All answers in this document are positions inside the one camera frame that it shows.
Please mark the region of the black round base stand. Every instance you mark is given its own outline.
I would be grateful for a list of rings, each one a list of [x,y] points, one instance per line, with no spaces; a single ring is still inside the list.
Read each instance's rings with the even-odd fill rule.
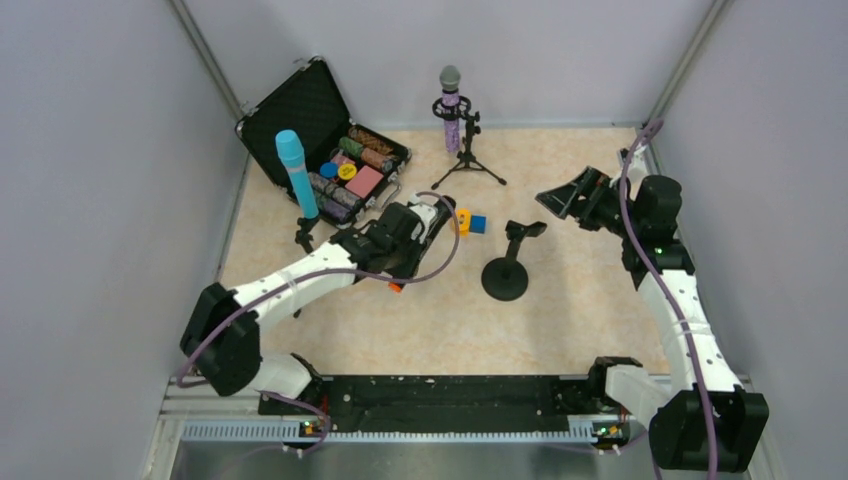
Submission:
[[[498,301],[514,301],[524,295],[529,286],[529,276],[525,266],[518,260],[522,242],[526,238],[542,235],[547,224],[536,221],[529,225],[509,220],[505,233],[509,241],[506,254],[489,261],[481,274],[484,291]]]

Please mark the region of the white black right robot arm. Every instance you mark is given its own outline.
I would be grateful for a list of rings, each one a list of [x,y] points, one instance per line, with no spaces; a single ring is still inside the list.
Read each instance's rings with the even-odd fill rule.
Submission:
[[[622,405],[647,431],[655,463],[666,470],[741,473],[770,415],[729,367],[701,305],[694,263],[676,238],[682,187],[647,175],[621,198],[617,180],[588,167],[535,197],[560,219],[622,240],[622,264],[648,306],[670,367],[661,386],[630,359],[598,362],[601,395]]]

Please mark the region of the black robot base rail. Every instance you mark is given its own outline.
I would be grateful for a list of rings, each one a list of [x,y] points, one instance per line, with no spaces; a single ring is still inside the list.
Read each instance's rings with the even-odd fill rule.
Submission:
[[[629,418],[586,375],[337,375],[300,400],[342,433],[547,433],[581,415],[617,426]]]

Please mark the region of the black tripod mic stand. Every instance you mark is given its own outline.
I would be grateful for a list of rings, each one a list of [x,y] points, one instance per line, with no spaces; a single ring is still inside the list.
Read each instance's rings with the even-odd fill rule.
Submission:
[[[319,222],[319,217],[300,217],[297,219],[298,229],[295,232],[294,241],[304,250],[306,254],[314,252],[314,247],[312,245],[312,242],[314,240],[312,230]]]

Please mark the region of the teal blue microphone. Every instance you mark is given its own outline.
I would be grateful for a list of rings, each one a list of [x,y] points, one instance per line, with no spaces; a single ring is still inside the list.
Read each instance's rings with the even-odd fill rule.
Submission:
[[[316,219],[319,216],[319,209],[306,168],[305,150],[300,137],[294,130],[281,130],[275,135],[275,146],[303,217],[309,220]]]

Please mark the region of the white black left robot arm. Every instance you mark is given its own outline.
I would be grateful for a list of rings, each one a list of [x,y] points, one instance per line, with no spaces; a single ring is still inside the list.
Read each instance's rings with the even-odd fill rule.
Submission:
[[[363,227],[337,231],[300,260],[233,288],[215,282],[204,288],[179,342],[186,363],[177,383],[190,387],[191,368],[221,397],[244,390],[299,398],[318,382],[317,373],[294,354],[265,353],[263,334],[305,306],[366,279],[401,291],[420,283],[419,266],[447,225],[456,225],[456,202],[420,192],[389,204]]]

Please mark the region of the purple glitter microphone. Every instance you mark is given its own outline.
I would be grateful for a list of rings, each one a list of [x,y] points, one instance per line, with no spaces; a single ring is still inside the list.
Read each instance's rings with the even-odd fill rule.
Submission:
[[[439,75],[442,87],[441,113],[443,114],[445,147],[451,154],[457,153],[460,148],[458,119],[460,80],[461,74],[454,65],[445,66]]]

